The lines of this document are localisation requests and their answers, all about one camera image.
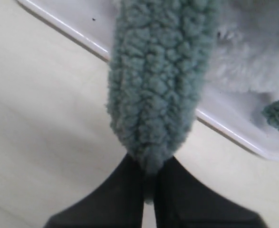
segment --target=teal plush toy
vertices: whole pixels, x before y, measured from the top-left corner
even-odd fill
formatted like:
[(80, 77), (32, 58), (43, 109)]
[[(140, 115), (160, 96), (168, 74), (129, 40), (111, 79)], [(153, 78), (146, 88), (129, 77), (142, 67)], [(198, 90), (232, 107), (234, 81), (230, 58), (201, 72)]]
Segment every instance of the teal plush toy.
[(218, 0), (124, 0), (109, 73), (111, 127), (127, 155), (110, 177), (45, 228), (140, 228), (144, 200), (158, 228), (266, 228), (173, 157), (195, 119)]

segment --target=white fluffy fabric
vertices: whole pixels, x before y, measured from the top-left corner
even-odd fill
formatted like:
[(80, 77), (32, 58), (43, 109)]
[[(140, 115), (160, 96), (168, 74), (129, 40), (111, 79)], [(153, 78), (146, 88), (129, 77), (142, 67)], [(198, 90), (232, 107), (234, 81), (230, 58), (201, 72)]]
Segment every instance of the white fluffy fabric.
[[(113, 0), (119, 7), (120, 0)], [(279, 0), (222, 0), (206, 79), (226, 91), (279, 91)]]

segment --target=light wooden surface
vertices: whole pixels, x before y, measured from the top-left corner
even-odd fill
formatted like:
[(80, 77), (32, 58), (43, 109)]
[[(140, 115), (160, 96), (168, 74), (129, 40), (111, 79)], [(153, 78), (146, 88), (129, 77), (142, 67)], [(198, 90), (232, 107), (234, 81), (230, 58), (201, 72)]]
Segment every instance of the light wooden surface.
[[(125, 151), (106, 114), (106, 63), (0, 0), (0, 228), (40, 228), (96, 188)], [(279, 228), (279, 162), (201, 123), (177, 154), (199, 180)], [(155, 227), (153, 208), (144, 226)]]

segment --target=white table surface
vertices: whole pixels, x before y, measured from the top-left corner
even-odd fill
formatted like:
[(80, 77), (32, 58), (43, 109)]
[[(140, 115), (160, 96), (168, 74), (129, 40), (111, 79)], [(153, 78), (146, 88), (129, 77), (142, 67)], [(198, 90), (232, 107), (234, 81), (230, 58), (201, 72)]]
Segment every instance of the white table surface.
[[(41, 228), (96, 188), (125, 150), (105, 110), (107, 66), (0, 0), (0, 228)], [(279, 228), (279, 162), (197, 122), (177, 153), (200, 181)], [(144, 225), (155, 227), (153, 208)]]

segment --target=white plastic tray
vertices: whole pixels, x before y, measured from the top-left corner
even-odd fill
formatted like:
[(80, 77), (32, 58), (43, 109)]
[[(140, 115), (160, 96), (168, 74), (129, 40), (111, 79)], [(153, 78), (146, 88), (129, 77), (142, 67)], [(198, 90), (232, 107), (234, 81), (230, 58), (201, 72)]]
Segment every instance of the white plastic tray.
[[(109, 59), (117, 14), (111, 0), (18, 1)], [(269, 127), (260, 114), (273, 96), (225, 93), (207, 85), (197, 116), (256, 154), (279, 160), (279, 132)]]

